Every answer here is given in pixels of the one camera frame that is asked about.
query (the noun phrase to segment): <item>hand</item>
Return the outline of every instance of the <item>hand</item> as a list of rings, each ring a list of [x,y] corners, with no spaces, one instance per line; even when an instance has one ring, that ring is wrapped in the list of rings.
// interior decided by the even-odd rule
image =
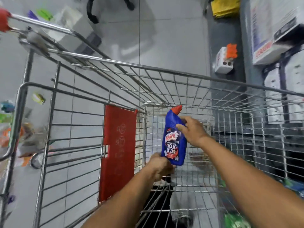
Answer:
[[[150,161],[146,165],[147,168],[150,168],[154,175],[154,181],[160,181],[162,176],[167,176],[168,174],[174,173],[174,165],[170,161],[161,157],[159,153],[154,153],[150,157]]]
[[[190,116],[181,116],[180,118],[186,121],[186,126],[176,124],[177,129],[185,135],[191,145],[200,147],[202,138],[209,136],[204,130],[203,124]]]

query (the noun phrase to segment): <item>left hand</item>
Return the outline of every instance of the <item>left hand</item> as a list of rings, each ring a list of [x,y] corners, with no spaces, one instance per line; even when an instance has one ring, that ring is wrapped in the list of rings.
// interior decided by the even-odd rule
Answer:
[[[154,181],[160,181],[162,176],[173,174],[176,166],[172,165],[167,158],[161,157],[159,153],[154,153],[146,167],[151,169]]]

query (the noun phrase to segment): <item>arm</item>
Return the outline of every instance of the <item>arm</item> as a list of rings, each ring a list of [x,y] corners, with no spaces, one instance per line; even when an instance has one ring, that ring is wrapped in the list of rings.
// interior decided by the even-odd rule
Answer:
[[[121,191],[101,205],[82,228],[135,227],[153,183],[173,171],[168,159],[153,154],[149,163]]]
[[[187,127],[177,125],[177,128],[190,144],[208,154],[254,227],[304,227],[304,201],[294,192],[216,142],[199,121],[189,116],[181,118]]]

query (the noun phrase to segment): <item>right hand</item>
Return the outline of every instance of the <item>right hand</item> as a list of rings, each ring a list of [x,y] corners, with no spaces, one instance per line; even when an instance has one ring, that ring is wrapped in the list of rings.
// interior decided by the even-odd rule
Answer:
[[[202,138],[209,136],[204,130],[203,124],[190,116],[181,116],[180,118],[186,122],[186,126],[176,124],[177,129],[185,135],[191,145],[200,147]]]

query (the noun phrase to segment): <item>red plastic panel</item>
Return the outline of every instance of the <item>red plastic panel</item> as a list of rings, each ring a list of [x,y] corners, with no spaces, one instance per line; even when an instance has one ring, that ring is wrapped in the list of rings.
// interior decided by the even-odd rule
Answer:
[[[110,105],[105,108],[103,145],[108,145],[108,157],[101,161],[100,202],[134,176],[136,113]]]

